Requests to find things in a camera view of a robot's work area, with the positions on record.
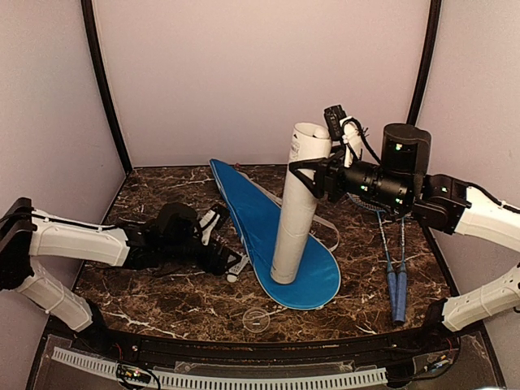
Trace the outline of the white shuttlecock tube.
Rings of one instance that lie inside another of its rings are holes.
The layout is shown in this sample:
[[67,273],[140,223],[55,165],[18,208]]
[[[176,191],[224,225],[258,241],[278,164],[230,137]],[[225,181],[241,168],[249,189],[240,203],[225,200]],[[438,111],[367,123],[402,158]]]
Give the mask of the white shuttlecock tube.
[[[326,158],[332,141],[313,137],[315,123],[296,123],[292,131],[288,161]],[[271,278],[278,284],[290,284],[297,276],[308,240],[317,199],[290,171],[284,181],[279,228],[276,237]]]

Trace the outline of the white shuttlecock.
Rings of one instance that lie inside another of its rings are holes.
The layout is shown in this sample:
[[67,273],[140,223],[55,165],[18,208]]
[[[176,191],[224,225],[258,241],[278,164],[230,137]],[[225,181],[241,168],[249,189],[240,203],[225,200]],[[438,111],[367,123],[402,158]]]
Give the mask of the white shuttlecock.
[[326,128],[320,125],[316,125],[313,131],[313,137],[318,139],[328,139],[329,133]]
[[246,265],[249,264],[249,257],[244,255],[242,259],[234,266],[232,266],[226,274],[228,283],[235,283],[238,280],[239,274],[243,271]]

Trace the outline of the clear plastic tube lid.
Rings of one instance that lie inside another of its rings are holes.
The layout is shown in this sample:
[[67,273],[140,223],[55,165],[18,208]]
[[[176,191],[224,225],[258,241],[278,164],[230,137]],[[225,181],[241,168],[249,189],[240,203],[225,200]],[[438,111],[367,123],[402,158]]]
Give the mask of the clear plastic tube lid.
[[245,311],[242,322],[247,331],[260,333],[269,327],[271,316],[266,310],[254,307]]

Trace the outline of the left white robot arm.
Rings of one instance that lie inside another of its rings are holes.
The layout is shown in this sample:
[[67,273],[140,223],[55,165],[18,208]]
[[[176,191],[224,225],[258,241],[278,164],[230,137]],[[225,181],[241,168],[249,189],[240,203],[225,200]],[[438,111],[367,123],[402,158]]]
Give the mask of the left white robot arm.
[[242,260],[211,235],[228,217],[219,204],[198,217],[190,206],[175,202],[147,222],[97,225],[38,210],[21,197],[1,218],[1,288],[25,295],[82,334],[95,353],[107,354],[115,338],[97,307],[64,287],[36,259],[75,258],[134,271],[189,261],[205,273],[223,275]]

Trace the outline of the blue racket bag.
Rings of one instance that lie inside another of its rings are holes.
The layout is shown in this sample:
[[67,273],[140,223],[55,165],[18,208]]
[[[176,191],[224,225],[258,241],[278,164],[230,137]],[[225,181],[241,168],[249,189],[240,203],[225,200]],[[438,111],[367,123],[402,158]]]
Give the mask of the blue racket bag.
[[290,284],[276,283],[271,278],[271,264],[280,206],[225,162],[211,159],[210,168],[265,293],[294,310],[316,310],[331,301],[341,282],[340,268],[331,250],[309,234],[296,279]]

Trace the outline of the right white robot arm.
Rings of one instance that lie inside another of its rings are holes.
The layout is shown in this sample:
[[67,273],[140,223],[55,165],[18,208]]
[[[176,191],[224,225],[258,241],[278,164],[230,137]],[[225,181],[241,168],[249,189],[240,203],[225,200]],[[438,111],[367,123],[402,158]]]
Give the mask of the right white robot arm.
[[292,162],[289,170],[310,193],[337,202],[357,196],[393,219],[410,216],[447,235],[468,236],[519,250],[519,209],[482,186],[445,174],[428,174],[431,134],[407,123],[383,128],[374,162],[362,158],[373,149],[358,119],[342,106],[323,112],[326,134],[334,142],[323,157]]

